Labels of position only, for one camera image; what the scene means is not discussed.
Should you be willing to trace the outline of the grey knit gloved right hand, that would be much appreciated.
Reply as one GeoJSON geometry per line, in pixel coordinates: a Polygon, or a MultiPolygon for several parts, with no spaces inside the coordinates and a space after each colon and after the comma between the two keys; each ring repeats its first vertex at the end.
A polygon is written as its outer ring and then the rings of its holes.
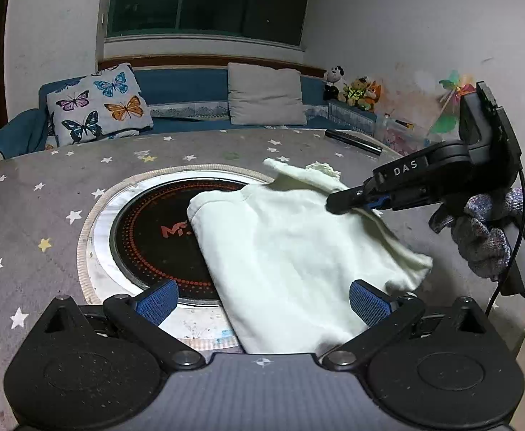
{"type": "Polygon", "coordinates": [[[468,262],[472,272],[496,281],[509,266],[511,257],[509,240],[497,225],[499,222],[525,223],[522,189],[515,188],[499,200],[486,194],[472,196],[459,217],[450,215],[443,204],[431,216],[429,227],[433,232],[449,227],[459,254],[468,262]]]}

